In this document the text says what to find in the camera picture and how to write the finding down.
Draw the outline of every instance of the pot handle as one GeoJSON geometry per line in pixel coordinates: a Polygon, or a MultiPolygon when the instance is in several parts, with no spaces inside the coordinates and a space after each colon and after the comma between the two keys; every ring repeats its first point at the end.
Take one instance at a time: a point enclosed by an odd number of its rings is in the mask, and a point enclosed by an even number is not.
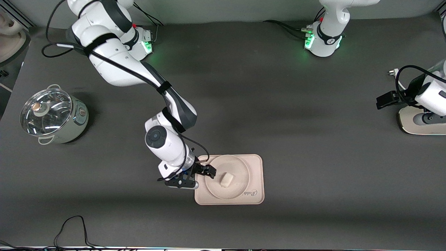
{"type": "Polygon", "coordinates": [[[50,144],[51,142],[53,142],[54,141],[54,138],[55,138],[55,136],[54,135],[51,135],[51,136],[48,136],[48,137],[39,137],[39,144],[41,144],[41,145],[48,145],[48,144],[50,144]]]}
{"type": "Polygon", "coordinates": [[[52,84],[52,85],[48,86],[47,89],[51,89],[51,88],[53,88],[53,86],[57,86],[57,89],[60,89],[60,85],[58,85],[58,84],[52,84]]]}

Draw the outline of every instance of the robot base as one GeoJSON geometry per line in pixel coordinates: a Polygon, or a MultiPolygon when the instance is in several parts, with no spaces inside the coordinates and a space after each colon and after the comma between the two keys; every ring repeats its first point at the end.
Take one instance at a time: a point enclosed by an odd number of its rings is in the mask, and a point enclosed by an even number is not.
{"type": "Polygon", "coordinates": [[[415,135],[446,135],[446,123],[417,125],[413,122],[415,115],[423,113],[423,109],[406,106],[398,113],[401,129],[415,135]]]}
{"type": "Polygon", "coordinates": [[[316,29],[321,22],[316,21],[311,25],[307,25],[308,29],[313,29],[313,33],[305,40],[304,48],[311,51],[314,55],[318,57],[328,57],[331,56],[336,49],[339,48],[340,39],[335,41],[332,45],[326,45],[324,40],[317,35],[316,29]]]}
{"type": "Polygon", "coordinates": [[[152,34],[150,30],[141,27],[135,28],[138,32],[138,42],[128,52],[136,60],[141,61],[153,51],[152,34]]]}

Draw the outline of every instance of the glass lid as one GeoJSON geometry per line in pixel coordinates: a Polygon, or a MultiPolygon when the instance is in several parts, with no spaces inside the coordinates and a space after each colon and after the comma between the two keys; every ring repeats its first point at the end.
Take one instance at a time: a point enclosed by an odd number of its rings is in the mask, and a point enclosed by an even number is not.
{"type": "Polygon", "coordinates": [[[23,129],[34,136],[57,131],[70,118],[70,95],[61,89],[51,88],[32,96],[20,114],[23,129]]]}

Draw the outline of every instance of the black bracket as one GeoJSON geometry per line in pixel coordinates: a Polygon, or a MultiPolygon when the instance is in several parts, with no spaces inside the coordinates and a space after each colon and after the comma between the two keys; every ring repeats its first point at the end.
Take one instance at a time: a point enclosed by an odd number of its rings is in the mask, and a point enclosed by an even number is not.
{"type": "Polygon", "coordinates": [[[209,176],[211,179],[215,178],[217,173],[215,167],[209,164],[203,166],[197,161],[198,158],[195,158],[195,163],[189,169],[175,175],[170,180],[166,180],[164,184],[168,187],[194,189],[197,184],[195,174],[209,176]]]}
{"type": "Polygon", "coordinates": [[[378,110],[390,106],[403,104],[404,101],[396,91],[390,91],[376,98],[376,108],[378,110]]]}

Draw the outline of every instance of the gray wall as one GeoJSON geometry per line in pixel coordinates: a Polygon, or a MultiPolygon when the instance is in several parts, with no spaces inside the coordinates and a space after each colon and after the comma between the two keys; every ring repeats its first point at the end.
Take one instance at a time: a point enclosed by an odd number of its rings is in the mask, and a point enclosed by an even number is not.
{"type": "MultiPolygon", "coordinates": [[[[12,0],[33,20],[44,26],[59,0],[12,0]]],[[[416,17],[431,12],[442,0],[381,0],[369,7],[351,8],[354,19],[416,17]]],[[[262,21],[265,19],[310,20],[321,8],[317,0],[136,0],[139,6],[164,23],[209,23],[218,21],[262,21]]],[[[133,22],[149,22],[134,7],[133,22]]],[[[59,7],[52,27],[67,28],[76,20],[67,4],[59,7]]]]}

